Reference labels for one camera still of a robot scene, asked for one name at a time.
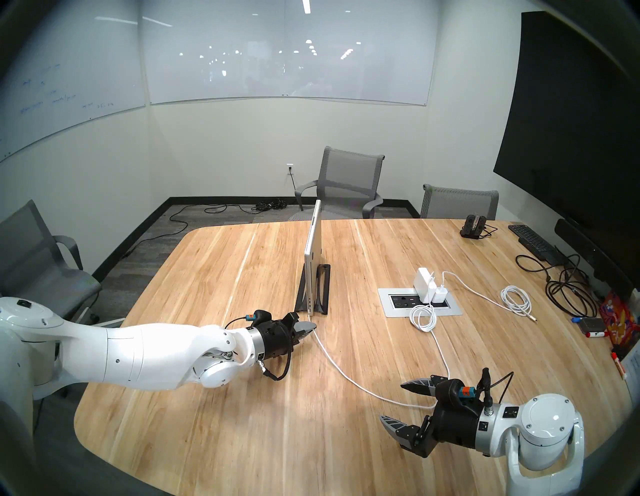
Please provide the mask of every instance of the whiteboard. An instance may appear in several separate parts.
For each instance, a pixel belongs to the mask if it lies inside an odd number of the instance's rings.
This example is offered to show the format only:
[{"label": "whiteboard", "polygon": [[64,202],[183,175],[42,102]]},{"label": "whiteboard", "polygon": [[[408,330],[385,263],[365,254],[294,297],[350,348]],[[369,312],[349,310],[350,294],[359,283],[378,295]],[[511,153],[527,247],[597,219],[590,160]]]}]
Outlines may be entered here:
[{"label": "whiteboard", "polygon": [[286,93],[282,0],[151,0],[142,16],[151,103]]},{"label": "whiteboard", "polygon": [[289,95],[426,104],[438,1],[286,2]]},{"label": "whiteboard", "polygon": [[424,105],[438,9],[437,0],[314,0],[307,14],[301,0],[143,0],[149,98]]},{"label": "whiteboard", "polygon": [[145,104],[133,0],[66,0],[0,86],[0,159],[45,136]]}]

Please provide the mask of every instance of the white power adapter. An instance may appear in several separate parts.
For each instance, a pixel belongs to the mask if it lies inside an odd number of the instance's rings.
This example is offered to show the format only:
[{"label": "white power adapter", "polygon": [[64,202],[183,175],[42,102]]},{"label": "white power adapter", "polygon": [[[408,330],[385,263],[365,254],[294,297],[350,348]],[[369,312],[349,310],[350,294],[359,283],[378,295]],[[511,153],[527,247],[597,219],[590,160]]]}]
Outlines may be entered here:
[{"label": "white power adapter", "polygon": [[436,288],[436,294],[433,295],[431,302],[444,303],[444,300],[447,299],[448,294],[449,294],[449,291],[447,291],[447,288],[445,288],[444,285],[441,284],[438,288]]},{"label": "white power adapter", "polygon": [[430,273],[425,267],[420,267],[413,279],[413,287],[418,293],[418,298],[425,305],[429,305],[436,294],[438,287],[436,286],[433,273]]}]

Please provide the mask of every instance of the silver laptop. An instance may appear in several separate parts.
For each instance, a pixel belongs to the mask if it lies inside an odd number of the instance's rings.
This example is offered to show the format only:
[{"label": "silver laptop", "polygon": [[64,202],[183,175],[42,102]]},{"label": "silver laptop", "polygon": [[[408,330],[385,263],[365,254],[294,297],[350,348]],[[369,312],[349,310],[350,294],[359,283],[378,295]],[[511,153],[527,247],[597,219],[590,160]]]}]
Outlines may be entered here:
[{"label": "silver laptop", "polygon": [[316,200],[314,216],[311,218],[309,236],[305,245],[305,281],[307,283],[307,310],[309,319],[314,314],[317,298],[317,270],[322,259],[321,201]]}]

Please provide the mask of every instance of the coiled white cable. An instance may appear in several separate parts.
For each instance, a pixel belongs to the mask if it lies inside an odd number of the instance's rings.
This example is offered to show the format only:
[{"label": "coiled white cable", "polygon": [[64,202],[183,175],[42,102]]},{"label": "coiled white cable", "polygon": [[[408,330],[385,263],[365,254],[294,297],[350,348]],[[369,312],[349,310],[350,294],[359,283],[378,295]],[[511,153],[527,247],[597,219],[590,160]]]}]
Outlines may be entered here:
[{"label": "coiled white cable", "polygon": [[[429,322],[426,325],[420,324],[420,317],[428,316]],[[416,328],[421,330],[422,332],[430,332],[433,338],[435,339],[436,346],[438,347],[438,351],[440,352],[440,356],[442,357],[442,361],[444,362],[444,366],[447,369],[447,377],[451,377],[451,373],[449,372],[449,366],[447,365],[447,360],[444,358],[444,353],[442,353],[442,348],[440,348],[440,343],[438,343],[438,338],[433,333],[433,328],[436,326],[438,322],[438,316],[436,315],[435,308],[431,304],[429,305],[416,305],[409,312],[409,320],[411,324],[413,324]]]},{"label": "coiled white cable", "polygon": [[[529,298],[529,295],[527,294],[527,292],[524,291],[523,289],[520,289],[519,287],[512,286],[512,285],[507,286],[506,288],[504,288],[500,292],[500,297],[502,298],[502,302],[506,305],[506,307],[505,307],[504,305],[501,305],[500,303],[496,303],[495,301],[491,300],[490,298],[487,298],[484,294],[480,294],[477,291],[474,291],[473,289],[471,289],[469,286],[467,286],[465,283],[462,282],[462,279],[460,277],[458,277],[453,272],[449,272],[449,271],[443,271],[442,272],[442,285],[444,285],[444,275],[445,274],[451,274],[453,277],[455,277],[456,279],[458,279],[460,281],[461,285],[466,287],[473,294],[478,295],[480,298],[484,298],[486,301],[490,301],[494,305],[497,305],[500,308],[504,308],[505,310],[508,310],[509,312],[513,312],[516,315],[520,315],[522,317],[528,317],[529,319],[533,320],[534,322],[538,322],[538,320],[533,315],[531,315],[531,299]],[[520,299],[522,300],[522,303],[517,303],[509,295],[510,293],[517,294],[520,297]]]}]

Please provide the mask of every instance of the white cable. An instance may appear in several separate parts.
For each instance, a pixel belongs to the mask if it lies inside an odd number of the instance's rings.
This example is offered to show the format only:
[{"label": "white cable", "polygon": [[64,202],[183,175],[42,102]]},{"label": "white cable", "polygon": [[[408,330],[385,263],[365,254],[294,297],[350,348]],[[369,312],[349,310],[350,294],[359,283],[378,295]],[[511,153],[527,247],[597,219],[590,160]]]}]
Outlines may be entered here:
[{"label": "white cable", "polygon": [[320,348],[322,348],[322,351],[324,351],[324,354],[326,355],[326,357],[329,359],[329,361],[332,363],[332,365],[338,369],[338,372],[340,372],[342,374],[342,377],[344,377],[345,379],[347,379],[351,384],[353,384],[355,387],[358,387],[360,389],[362,389],[365,393],[368,393],[372,396],[375,396],[378,399],[381,399],[382,401],[388,401],[389,403],[393,403],[393,404],[398,404],[399,406],[409,406],[411,408],[421,408],[422,410],[432,410],[435,405],[433,406],[422,406],[419,404],[408,404],[408,403],[400,403],[399,401],[394,401],[392,399],[387,399],[387,398],[383,398],[382,396],[378,396],[375,393],[372,393],[371,391],[369,391],[368,389],[363,388],[360,384],[358,384],[356,381],[354,381],[353,379],[351,379],[347,374],[345,374],[344,372],[342,372],[342,369],[340,367],[338,367],[338,364],[336,364],[333,359],[329,356],[329,353],[327,353],[327,350],[325,349],[324,345],[320,342],[320,338],[318,337],[318,334],[316,334],[316,331],[313,331],[314,336],[316,337],[316,341],[318,341],[318,344],[320,345]]},{"label": "white cable", "polygon": [[[533,320],[534,322],[538,322],[536,320],[536,318],[533,315],[531,315],[531,300],[529,299],[529,295],[523,289],[520,289],[519,287],[516,287],[516,286],[507,286],[506,288],[504,288],[500,292],[500,297],[502,298],[502,302],[505,305],[507,305],[505,307],[504,305],[501,305],[500,303],[496,303],[495,301],[491,300],[490,298],[487,298],[485,295],[480,294],[477,291],[474,291],[473,289],[471,289],[469,286],[467,286],[465,283],[462,282],[462,279],[460,277],[458,277],[453,272],[449,272],[449,271],[443,271],[442,272],[442,285],[443,286],[444,286],[444,275],[445,274],[451,274],[453,277],[455,277],[456,279],[458,279],[460,281],[460,284],[462,284],[464,287],[466,287],[473,294],[478,295],[480,298],[484,298],[486,301],[490,301],[494,305],[496,305],[496,306],[498,306],[500,308],[504,308],[505,310],[508,310],[509,312],[512,312],[512,313],[514,313],[516,315],[520,315],[522,317],[528,317],[529,319]],[[512,292],[517,294],[522,299],[522,303],[517,303],[509,295]]]},{"label": "white cable", "polygon": [[[429,322],[426,325],[420,324],[420,317],[423,316],[429,317]],[[449,366],[447,365],[447,360],[444,358],[444,353],[442,353],[442,348],[440,347],[440,343],[438,343],[438,338],[433,333],[433,328],[436,326],[438,322],[438,316],[436,315],[435,308],[431,304],[429,305],[416,305],[409,312],[409,320],[411,324],[417,327],[422,332],[430,332],[433,338],[436,341],[436,346],[438,347],[438,351],[440,352],[440,356],[442,357],[442,361],[444,362],[444,366],[447,369],[447,378],[451,378],[451,372],[449,372]]]}]

